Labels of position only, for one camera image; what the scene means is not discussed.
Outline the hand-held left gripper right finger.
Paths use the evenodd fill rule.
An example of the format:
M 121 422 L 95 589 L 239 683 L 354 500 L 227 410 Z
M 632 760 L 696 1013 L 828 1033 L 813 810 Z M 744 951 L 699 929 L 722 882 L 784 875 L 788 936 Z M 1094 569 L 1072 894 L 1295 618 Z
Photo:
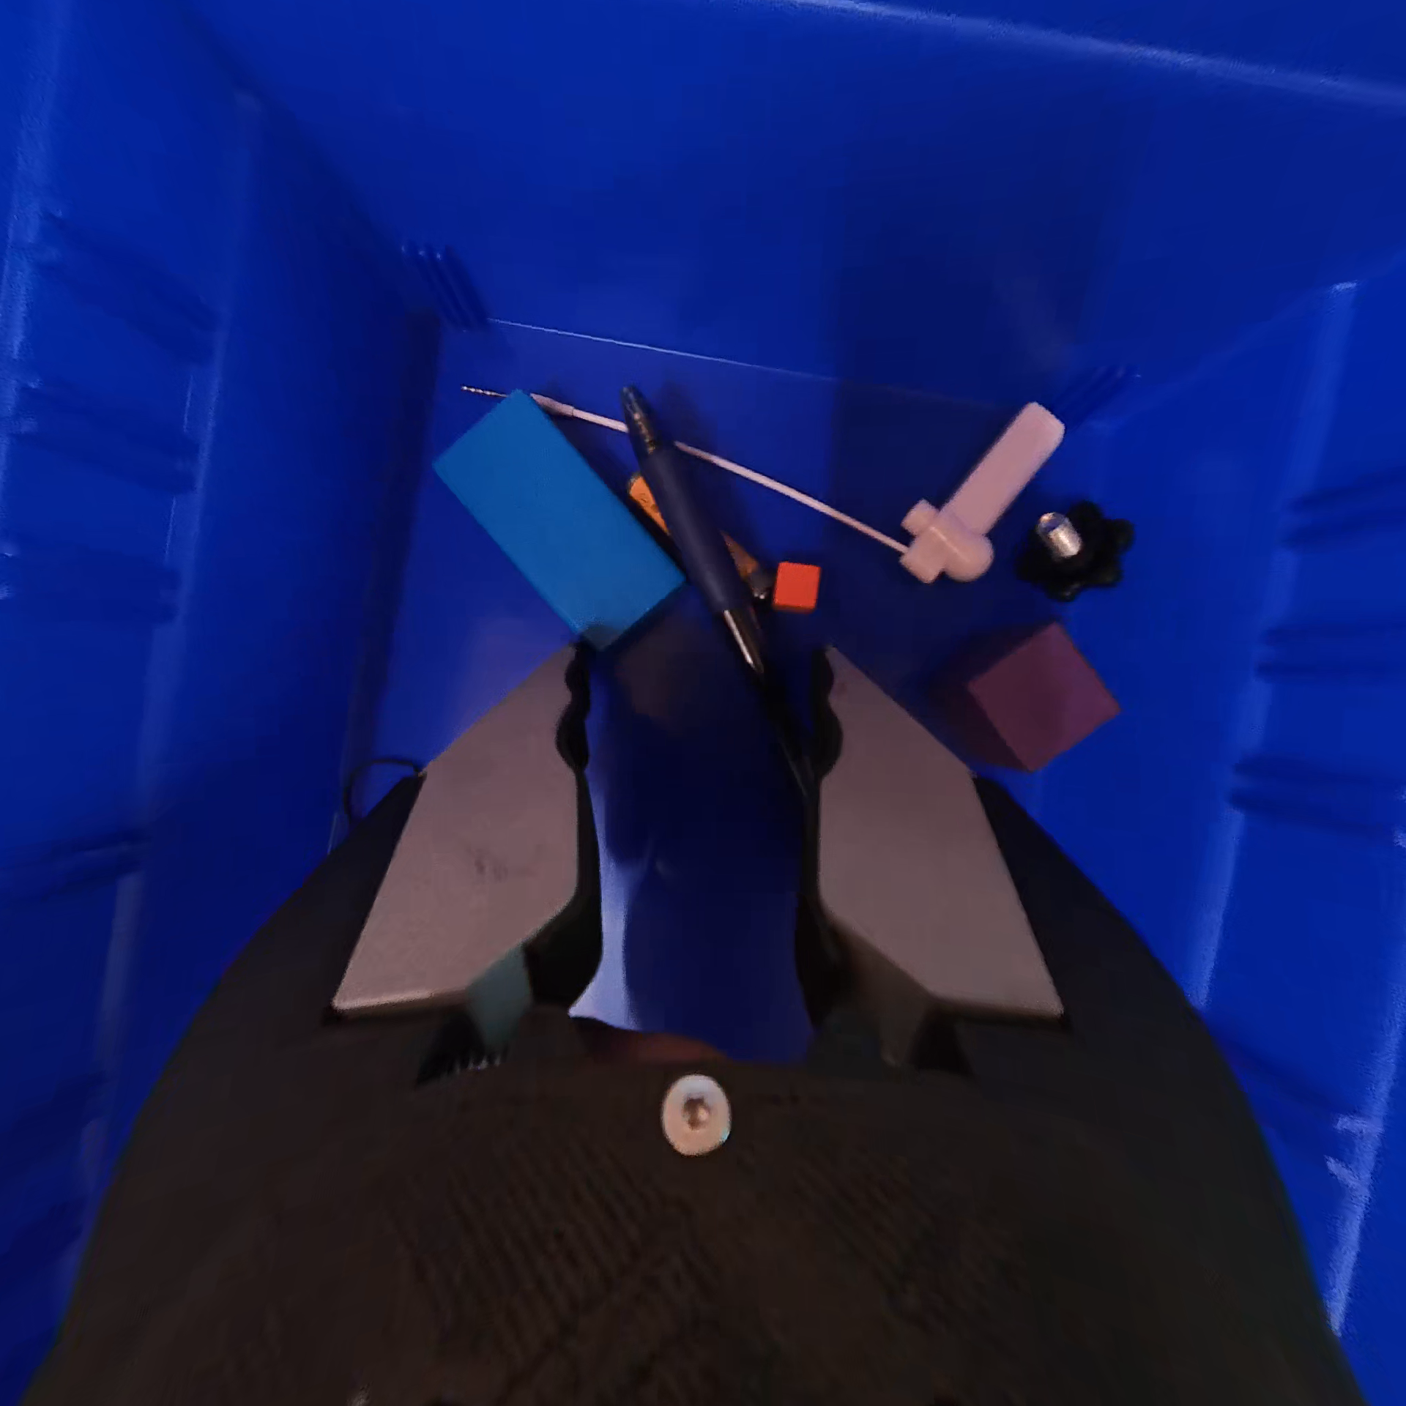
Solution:
M 1064 1006 L 970 770 L 835 646 L 813 661 L 806 905 L 888 1063 Z

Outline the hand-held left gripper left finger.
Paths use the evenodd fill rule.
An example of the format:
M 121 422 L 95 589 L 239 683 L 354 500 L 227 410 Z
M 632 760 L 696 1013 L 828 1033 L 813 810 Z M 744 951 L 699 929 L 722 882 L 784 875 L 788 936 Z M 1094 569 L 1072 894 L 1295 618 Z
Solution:
M 336 1016 L 450 1013 L 505 1046 L 533 1006 L 580 996 L 602 949 L 590 661 L 557 649 L 419 773 Z

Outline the orange battery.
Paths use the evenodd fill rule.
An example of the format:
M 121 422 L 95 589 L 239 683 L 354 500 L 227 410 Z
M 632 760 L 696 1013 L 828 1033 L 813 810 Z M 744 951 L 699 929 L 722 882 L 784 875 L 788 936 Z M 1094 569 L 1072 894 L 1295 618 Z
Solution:
M 627 479 L 625 500 L 629 502 L 630 510 L 642 522 L 642 525 L 660 544 L 664 552 L 679 567 L 682 567 L 681 554 L 676 551 L 676 544 L 669 535 L 662 512 L 659 510 L 649 485 L 644 482 L 642 474 L 635 472 Z M 736 539 L 732 539 L 726 532 L 722 532 L 722 542 L 737 576 L 746 584 L 753 602 L 768 604 L 771 589 L 774 586 L 774 574 L 768 567 L 764 567 L 756 556 L 749 554 L 746 547 L 742 547 Z

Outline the long teal block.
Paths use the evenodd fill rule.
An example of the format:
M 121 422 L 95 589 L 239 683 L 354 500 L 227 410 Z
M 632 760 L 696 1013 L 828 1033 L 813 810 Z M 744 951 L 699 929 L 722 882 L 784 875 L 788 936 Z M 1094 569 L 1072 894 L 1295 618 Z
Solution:
M 570 633 L 604 649 L 682 572 L 527 393 L 510 392 L 433 462 L 456 504 Z

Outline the blue plastic bin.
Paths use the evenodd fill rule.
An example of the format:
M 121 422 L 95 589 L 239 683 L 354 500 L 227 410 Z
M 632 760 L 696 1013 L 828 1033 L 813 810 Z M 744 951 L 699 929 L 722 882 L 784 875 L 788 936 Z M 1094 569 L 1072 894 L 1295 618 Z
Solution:
M 1060 616 L 1121 713 L 1000 780 L 1219 1038 L 1402 1403 L 1402 3 L 3 3 L 3 1403 L 200 999 L 572 633 L 433 474 L 676 433 L 896 537 L 1027 402 L 972 586 L 719 469 L 943 731 Z M 1111 589 L 1014 576 L 1132 522 Z

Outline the dark blue pen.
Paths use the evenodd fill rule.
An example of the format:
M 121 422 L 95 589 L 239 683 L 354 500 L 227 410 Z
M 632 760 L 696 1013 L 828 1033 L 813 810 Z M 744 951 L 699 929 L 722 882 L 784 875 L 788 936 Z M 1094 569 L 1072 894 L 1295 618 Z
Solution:
M 763 679 L 768 659 L 749 586 L 726 546 L 726 535 L 697 494 L 681 448 L 634 385 L 620 388 L 620 410 L 639 475 L 647 484 L 684 574 L 722 623 L 751 674 Z

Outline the black thread scrap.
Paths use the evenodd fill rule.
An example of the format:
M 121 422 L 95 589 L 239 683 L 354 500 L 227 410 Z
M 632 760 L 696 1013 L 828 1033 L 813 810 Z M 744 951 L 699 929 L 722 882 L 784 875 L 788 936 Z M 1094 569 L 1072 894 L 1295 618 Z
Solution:
M 414 761 L 413 758 L 391 753 L 366 758 L 361 763 L 351 766 L 344 775 L 339 792 L 339 817 L 342 818 L 347 828 L 356 827 L 363 817 L 363 813 L 357 810 L 357 790 L 361 787 L 361 782 L 364 782 L 378 768 L 391 768 L 398 773 L 399 778 L 418 778 L 424 771 L 423 763 Z

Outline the purple cube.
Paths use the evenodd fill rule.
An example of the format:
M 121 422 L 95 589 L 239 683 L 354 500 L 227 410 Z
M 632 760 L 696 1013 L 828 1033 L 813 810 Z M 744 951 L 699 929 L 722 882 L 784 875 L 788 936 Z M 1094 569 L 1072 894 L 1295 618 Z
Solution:
M 940 671 L 932 701 L 967 761 L 1025 775 L 1121 713 L 1096 668 L 1054 619 L 968 641 Z

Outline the black star knob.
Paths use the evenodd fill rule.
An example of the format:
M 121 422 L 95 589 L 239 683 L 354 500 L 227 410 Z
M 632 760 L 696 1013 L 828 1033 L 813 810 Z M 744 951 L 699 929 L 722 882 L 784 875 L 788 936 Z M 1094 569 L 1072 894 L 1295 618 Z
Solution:
M 1015 554 L 1014 576 L 1055 604 L 1071 604 L 1091 589 L 1111 589 L 1122 576 L 1122 557 L 1134 541 L 1132 522 L 1106 515 L 1081 500 L 1042 514 Z

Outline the white T-shaped plastic piece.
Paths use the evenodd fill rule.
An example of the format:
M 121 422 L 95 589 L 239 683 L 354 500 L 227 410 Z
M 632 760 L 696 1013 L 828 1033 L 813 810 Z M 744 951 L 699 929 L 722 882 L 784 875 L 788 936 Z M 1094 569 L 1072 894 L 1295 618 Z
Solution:
M 940 505 L 915 502 L 901 519 L 900 566 L 928 586 L 945 576 L 968 584 L 994 559 L 990 534 L 1064 438 L 1064 423 L 1039 403 L 1024 405 Z

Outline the thin white rod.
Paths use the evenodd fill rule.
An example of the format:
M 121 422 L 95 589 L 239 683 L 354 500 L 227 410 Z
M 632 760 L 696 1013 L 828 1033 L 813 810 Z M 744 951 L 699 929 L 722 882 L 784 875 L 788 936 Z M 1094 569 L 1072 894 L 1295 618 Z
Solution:
M 629 435 L 629 422 L 627 420 L 620 420 L 620 418 L 615 418 L 615 417 L 582 410 L 582 408 L 577 408 L 577 407 L 573 407 L 567 402 L 552 398 L 552 397 L 548 397 L 545 393 L 540 393 L 540 392 L 525 392 L 523 395 L 530 402 L 533 402 L 538 410 L 543 410 L 550 417 L 572 420 L 572 422 L 577 422 L 577 423 L 588 425 L 592 428 L 610 430 L 610 432 L 620 433 L 620 435 Z M 886 547 L 888 551 L 893 551 L 898 556 L 901 556 L 908 551 L 910 537 L 895 539 L 890 534 L 881 532 L 881 530 L 871 527 L 870 524 L 866 524 L 863 520 L 858 520 L 858 519 L 838 510 L 836 507 L 821 502 L 819 499 L 816 499 L 813 495 L 808 495 L 808 494 L 801 492 L 796 487 L 783 484 L 781 480 L 769 479 L 768 475 L 759 474 L 754 469 L 747 469 L 747 467 L 744 467 L 737 462 L 727 460 L 726 457 L 717 455 L 711 450 L 701 450 L 694 445 L 686 445 L 682 442 L 674 442 L 674 447 L 676 447 L 677 452 L 681 452 L 684 455 L 689 455 L 692 460 L 696 460 L 699 464 L 707 464 L 714 469 L 719 469 L 719 470 L 732 475 L 734 479 L 746 480 L 747 484 L 761 487 L 769 494 L 774 494 L 781 499 L 786 499 L 793 504 L 798 504 L 798 505 L 804 507 L 806 510 L 814 512 L 814 514 L 828 519 L 829 522 L 836 522 L 836 524 L 853 530 L 855 534 L 860 534 L 860 535 L 866 537 L 868 541 L 881 544 L 883 547 Z

